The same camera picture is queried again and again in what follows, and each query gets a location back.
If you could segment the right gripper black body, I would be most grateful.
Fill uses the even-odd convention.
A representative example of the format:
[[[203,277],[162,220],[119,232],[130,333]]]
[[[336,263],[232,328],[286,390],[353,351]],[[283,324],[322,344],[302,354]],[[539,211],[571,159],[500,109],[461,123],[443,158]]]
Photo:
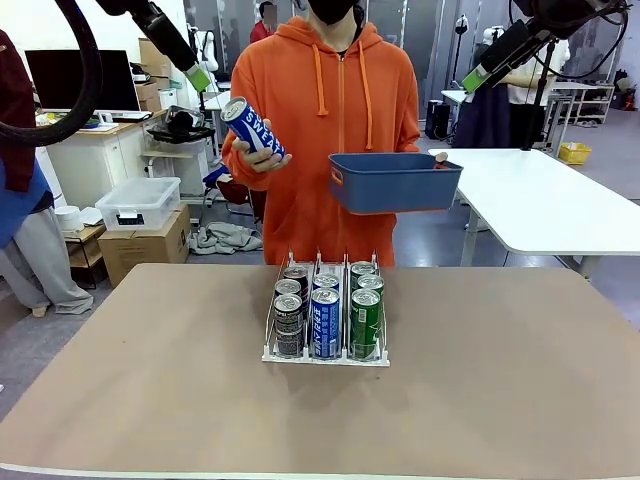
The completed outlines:
[[[549,40],[550,31],[537,20],[512,24],[497,41],[500,64],[523,64]]]

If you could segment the person's right hand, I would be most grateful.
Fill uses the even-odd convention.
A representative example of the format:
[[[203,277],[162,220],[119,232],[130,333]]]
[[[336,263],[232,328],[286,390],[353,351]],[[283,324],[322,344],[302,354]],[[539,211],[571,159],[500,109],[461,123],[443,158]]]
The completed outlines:
[[[291,154],[281,155],[270,148],[262,148],[255,152],[250,150],[250,144],[236,138],[232,148],[240,154],[242,161],[258,174],[280,170],[292,160]]]

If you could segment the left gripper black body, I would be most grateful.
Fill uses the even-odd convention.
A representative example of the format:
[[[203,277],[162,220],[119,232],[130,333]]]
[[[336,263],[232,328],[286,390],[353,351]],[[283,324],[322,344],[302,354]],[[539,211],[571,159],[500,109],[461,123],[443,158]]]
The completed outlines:
[[[130,14],[136,25],[158,50],[178,46],[180,33],[153,1],[132,1]]]

